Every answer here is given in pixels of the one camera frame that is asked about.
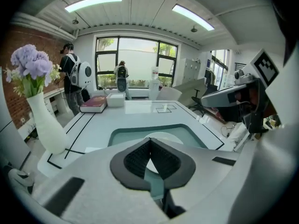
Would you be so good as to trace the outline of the dark red book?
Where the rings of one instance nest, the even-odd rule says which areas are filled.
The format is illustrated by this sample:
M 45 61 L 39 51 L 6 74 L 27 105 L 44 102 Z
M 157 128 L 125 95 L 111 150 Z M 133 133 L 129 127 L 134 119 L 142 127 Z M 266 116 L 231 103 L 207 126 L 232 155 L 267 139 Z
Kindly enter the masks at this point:
M 79 110 L 82 113 L 102 113 L 107 106 L 107 99 L 105 96 L 94 96 L 83 103 Z

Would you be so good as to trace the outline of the white table with black lines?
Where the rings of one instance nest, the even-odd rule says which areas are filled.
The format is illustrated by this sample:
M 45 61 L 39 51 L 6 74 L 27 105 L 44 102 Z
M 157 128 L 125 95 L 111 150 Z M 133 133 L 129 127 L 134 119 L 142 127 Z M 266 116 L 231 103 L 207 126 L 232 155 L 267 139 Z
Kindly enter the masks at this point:
M 107 107 L 102 113 L 80 113 L 66 126 L 70 143 L 61 154 L 45 151 L 37 169 L 52 177 L 81 155 L 106 148 L 112 132 L 121 128 L 166 127 L 183 124 L 208 149 L 232 151 L 234 145 L 222 134 L 223 124 L 202 118 L 178 101 L 126 101 L 123 107 Z

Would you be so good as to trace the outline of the long ceiling light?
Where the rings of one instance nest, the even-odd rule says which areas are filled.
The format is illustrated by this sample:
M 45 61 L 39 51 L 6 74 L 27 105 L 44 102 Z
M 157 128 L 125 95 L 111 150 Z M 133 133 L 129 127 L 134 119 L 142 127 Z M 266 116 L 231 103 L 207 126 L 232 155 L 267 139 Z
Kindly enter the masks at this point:
M 65 7 L 65 10 L 69 13 L 77 11 L 79 9 L 97 5 L 97 4 L 103 4 L 103 3 L 110 3 L 110 2 L 121 2 L 122 0 L 80 0 L 73 4 L 67 5 Z
M 198 16 L 197 14 L 195 14 L 194 12 L 192 12 L 191 10 L 176 4 L 173 8 L 172 8 L 173 12 L 176 12 L 192 21 L 194 21 L 195 23 L 199 24 L 201 27 L 203 27 L 204 29 L 206 29 L 207 31 L 212 31 L 214 30 L 214 27 L 208 23 L 206 20 L 204 20 L 203 18 L 201 18 L 200 16 Z

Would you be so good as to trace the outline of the green tray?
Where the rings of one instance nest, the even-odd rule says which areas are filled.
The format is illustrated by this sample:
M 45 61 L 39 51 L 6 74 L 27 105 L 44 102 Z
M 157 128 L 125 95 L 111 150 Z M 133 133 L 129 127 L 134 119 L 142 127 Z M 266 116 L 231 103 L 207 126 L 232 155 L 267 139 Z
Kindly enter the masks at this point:
M 175 135 L 183 145 L 207 148 L 197 135 L 184 124 L 175 124 L 167 126 L 150 126 L 140 128 L 121 128 L 112 132 L 108 146 L 119 145 L 127 141 L 144 139 L 150 133 L 166 132 Z M 151 184 L 150 194 L 154 200 L 162 199 L 164 194 L 164 182 L 159 174 L 145 169 L 144 179 Z

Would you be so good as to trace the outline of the white grey bag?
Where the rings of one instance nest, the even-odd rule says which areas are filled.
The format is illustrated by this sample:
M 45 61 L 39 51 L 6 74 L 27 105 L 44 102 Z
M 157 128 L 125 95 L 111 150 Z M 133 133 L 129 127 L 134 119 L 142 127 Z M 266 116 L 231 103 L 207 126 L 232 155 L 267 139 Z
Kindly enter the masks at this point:
M 30 195 L 32 194 L 34 180 L 27 173 L 13 168 L 8 172 L 8 178 L 14 188 L 21 189 Z

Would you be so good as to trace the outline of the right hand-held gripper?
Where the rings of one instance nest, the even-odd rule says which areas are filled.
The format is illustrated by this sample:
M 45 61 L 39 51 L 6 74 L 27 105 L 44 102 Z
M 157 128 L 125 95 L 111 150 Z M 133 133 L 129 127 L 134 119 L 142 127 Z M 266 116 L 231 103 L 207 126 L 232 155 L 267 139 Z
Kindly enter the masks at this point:
M 249 64 L 235 71 L 234 86 L 204 95 L 204 107 L 216 108 L 226 122 L 242 122 L 249 133 L 264 133 L 264 113 L 270 102 L 265 90 L 279 71 L 265 49 L 261 49 Z

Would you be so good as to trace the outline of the grey chair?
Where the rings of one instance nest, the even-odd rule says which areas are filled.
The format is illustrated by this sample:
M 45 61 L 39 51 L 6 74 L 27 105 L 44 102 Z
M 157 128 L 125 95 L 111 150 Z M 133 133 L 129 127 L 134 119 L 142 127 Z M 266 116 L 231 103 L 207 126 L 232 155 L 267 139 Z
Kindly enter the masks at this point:
M 171 87 L 162 87 L 156 100 L 179 100 L 182 92 Z

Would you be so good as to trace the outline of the white vase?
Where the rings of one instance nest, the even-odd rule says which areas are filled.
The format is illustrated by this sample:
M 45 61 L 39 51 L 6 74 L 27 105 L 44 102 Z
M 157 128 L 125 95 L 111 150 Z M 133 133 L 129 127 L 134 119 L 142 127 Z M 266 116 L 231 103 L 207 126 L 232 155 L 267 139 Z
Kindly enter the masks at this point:
M 33 113 L 41 144 L 51 154 L 64 152 L 70 143 L 69 138 L 57 119 L 48 111 L 43 93 L 27 98 L 27 102 Z

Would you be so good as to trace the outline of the black framed window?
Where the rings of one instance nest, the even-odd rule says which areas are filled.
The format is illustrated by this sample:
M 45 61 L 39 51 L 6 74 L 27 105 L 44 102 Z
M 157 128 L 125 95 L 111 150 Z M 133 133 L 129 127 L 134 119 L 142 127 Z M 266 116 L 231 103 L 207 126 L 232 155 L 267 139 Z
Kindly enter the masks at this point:
M 157 69 L 161 86 L 173 85 L 178 47 L 162 41 L 139 37 L 97 38 L 95 46 L 96 86 L 116 88 L 114 70 L 121 61 L 128 69 L 129 88 L 149 87 L 153 68 Z

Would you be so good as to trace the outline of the purple flowers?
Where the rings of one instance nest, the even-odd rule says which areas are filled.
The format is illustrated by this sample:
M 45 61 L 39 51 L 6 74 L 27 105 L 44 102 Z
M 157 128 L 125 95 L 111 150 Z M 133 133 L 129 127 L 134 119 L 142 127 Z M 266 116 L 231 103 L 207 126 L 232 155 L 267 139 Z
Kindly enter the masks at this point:
M 15 50 L 10 62 L 13 68 L 4 70 L 6 81 L 14 85 L 14 92 L 20 97 L 36 96 L 60 79 L 59 64 L 53 64 L 48 54 L 38 51 L 35 45 L 27 44 Z

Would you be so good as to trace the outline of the white and black backpack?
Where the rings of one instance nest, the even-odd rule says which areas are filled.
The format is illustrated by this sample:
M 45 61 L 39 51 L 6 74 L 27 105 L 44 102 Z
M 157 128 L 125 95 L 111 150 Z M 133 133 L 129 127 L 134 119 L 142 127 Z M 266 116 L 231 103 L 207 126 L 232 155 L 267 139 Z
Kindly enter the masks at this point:
M 127 88 L 128 71 L 121 65 L 116 72 L 116 84 L 119 92 L 125 92 Z

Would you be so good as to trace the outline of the white locker cabinet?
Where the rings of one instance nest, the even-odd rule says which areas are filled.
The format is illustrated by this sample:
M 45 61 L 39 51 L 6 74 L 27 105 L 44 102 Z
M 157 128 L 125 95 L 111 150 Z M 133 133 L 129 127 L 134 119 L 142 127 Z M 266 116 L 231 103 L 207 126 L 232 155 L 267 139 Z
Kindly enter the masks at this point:
M 194 61 L 191 59 L 183 58 L 180 61 L 182 64 L 181 84 L 197 80 L 201 67 L 200 60 Z

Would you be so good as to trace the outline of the white round plate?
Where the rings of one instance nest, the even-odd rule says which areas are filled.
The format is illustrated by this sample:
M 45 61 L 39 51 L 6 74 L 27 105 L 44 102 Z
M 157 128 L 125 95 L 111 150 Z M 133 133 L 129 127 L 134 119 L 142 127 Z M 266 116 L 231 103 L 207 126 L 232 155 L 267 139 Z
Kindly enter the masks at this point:
M 166 133 L 166 132 L 154 132 L 154 133 L 148 134 L 145 137 L 146 138 L 155 138 L 155 139 L 164 139 L 164 140 L 169 140 L 169 141 L 172 141 L 172 142 L 183 144 L 183 142 L 178 137 L 176 137 L 173 134 Z M 153 173 L 158 174 L 158 171 L 157 171 L 156 167 L 154 166 L 151 159 L 149 160 L 149 162 L 147 164 L 147 169 L 150 170 Z

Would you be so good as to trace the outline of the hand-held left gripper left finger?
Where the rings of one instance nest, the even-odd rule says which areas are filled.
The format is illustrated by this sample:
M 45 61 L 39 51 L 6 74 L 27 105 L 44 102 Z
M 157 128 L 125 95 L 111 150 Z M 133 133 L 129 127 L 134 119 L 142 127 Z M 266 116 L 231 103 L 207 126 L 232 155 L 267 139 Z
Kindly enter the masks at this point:
M 72 224 L 167 222 L 169 218 L 148 191 L 124 187 L 110 171 L 113 156 L 137 142 L 132 140 L 82 155 L 42 183 L 33 198 L 44 206 L 70 178 L 77 177 L 84 183 L 62 214 L 63 220 Z

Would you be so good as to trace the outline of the white water dispenser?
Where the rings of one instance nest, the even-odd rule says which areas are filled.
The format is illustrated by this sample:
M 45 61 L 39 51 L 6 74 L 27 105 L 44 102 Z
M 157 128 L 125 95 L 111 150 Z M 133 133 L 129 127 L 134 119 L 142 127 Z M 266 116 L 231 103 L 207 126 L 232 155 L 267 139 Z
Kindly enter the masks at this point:
M 149 100 L 156 100 L 159 94 L 160 81 L 158 79 L 158 67 L 151 68 L 151 79 L 149 81 Z

